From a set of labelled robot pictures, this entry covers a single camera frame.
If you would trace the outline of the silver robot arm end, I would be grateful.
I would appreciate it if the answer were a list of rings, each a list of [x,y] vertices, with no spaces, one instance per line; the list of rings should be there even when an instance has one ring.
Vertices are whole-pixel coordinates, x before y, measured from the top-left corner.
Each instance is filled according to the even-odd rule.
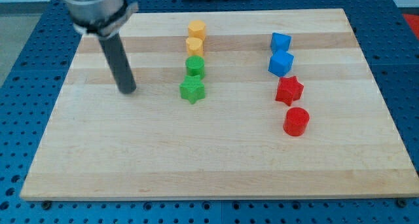
[[[99,39],[109,39],[118,34],[131,15],[138,11],[138,3],[127,0],[62,1],[67,6],[75,31]]]

